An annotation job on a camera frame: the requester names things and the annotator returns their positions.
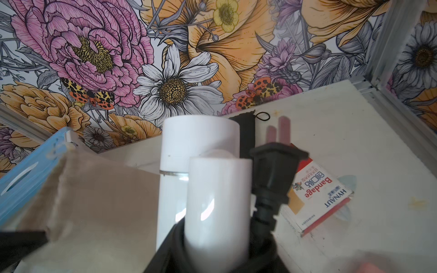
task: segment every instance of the orange flower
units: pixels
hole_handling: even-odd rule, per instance
[[[150,121],[145,121],[137,116],[125,115],[122,117],[112,113],[109,114],[109,118],[112,122],[105,121],[106,124],[114,131],[114,133],[119,135],[114,138],[114,136],[110,134],[116,145],[117,142],[130,143],[132,141],[143,140],[161,134],[161,130]]]
[[[183,0],[167,0],[159,13],[160,19],[175,14],[182,2]],[[204,11],[199,10],[202,2],[205,3]],[[158,7],[160,3],[161,0],[154,0],[155,7]],[[143,5],[151,8],[151,0],[143,0]],[[187,7],[196,17],[189,16]],[[216,11],[218,8],[223,9],[220,17],[218,16],[220,13]],[[192,58],[204,51],[210,52],[210,62],[218,63],[219,69],[211,79],[203,84],[207,85],[220,80],[222,84],[218,90],[223,93],[223,102],[232,100],[233,94],[244,90],[247,84],[253,81],[255,68],[266,52],[259,44],[255,32],[262,39],[270,41],[274,37],[273,15],[270,13],[267,0],[187,0],[182,15],[170,25],[208,22],[202,24],[203,27],[188,26],[188,50],[180,52],[181,66],[187,65]],[[141,17],[146,23],[150,22],[152,9],[142,12]],[[223,21],[222,17],[229,17],[229,22]]]
[[[349,31],[340,41],[342,46],[355,37],[370,16],[385,13],[389,0],[304,0],[302,16],[315,44],[323,43]]]
[[[4,105],[50,133],[68,126],[81,135],[91,124],[90,116],[62,94],[27,83],[15,83],[3,85],[0,99]]]

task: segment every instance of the purple flower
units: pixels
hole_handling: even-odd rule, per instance
[[[291,39],[288,41],[282,39],[277,46],[274,46],[271,54],[264,54],[262,57],[263,62],[258,64],[255,76],[269,76],[272,80],[277,78],[275,75],[272,75],[272,72],[284,69],[297,58],[295,56],[295,48],[296,45]]]
[[[126,0],[9,0],[17,37],[61,78],[89,91],[115,94],[115,103],[140,101],[141,66],[153,63],[147,30]]]
[[[294,12],[300,10],[302,7],[302,0],[285,0],[284,4],[281,6],[281,11],[278,16],[278,24],[282,26],[290,15]]]
[[[16,158],[14,155],[16,145],[9,140],[13,132],[14,131],[8,127],[0,128],[0,154],[4,154],[9,160]]]

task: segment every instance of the red stripe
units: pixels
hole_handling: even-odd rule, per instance
[[[333,215],[337,210],[341,209],[347,202],[350,201],[350,198],[346,198],[337,205],[335,205],[330,211],[326,212],[322,217],[317,219],[314,223],[312,223],[309,227],[307,227],[302,234],[302,237],[310,233],[313,229],[315,229],[319,224],[325,221],[329,216]]]
[[[302,160],[300,163],[299,163],[299,167],[298,167],[298,171],[297,171],[297,173],[298,172],[300,172],[303,168],[305,168],[309,163],[311,163],[312,162],[312,159],[311,158],[308,158],[308,159],[306,159],[306,160]]]

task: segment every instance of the white cylinder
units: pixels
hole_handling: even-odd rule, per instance
[[[226,151],[190,159],[185,250],[199,273],[224,273],[249,258],[252,160]]]
[[[185,216],[191,156],[223,149],[239,157],[237,122],[223,117],[185,115],[164,120],[156,249],[173,225]]]

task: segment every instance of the pink peony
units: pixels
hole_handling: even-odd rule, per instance
[[[235,113],[235,112],[238,112],[238,111],[240,111],[240,110],[238,110],[237,107],[235,107],[235,101],[231,100],[231,101],[228,101],[226,103],[226,105],[223,107],[221,113],[217,111],[217,115],[219,117],[221,117],[221,116],[224,116],[224,115],[227,115],[227,114],[230,114],[230,113]]]
[[[141,65],[153,63],[146,28],[126,0],[9,0],[18,38],[59,77],[91,91],[115,94],[115,103],[140,102]]]

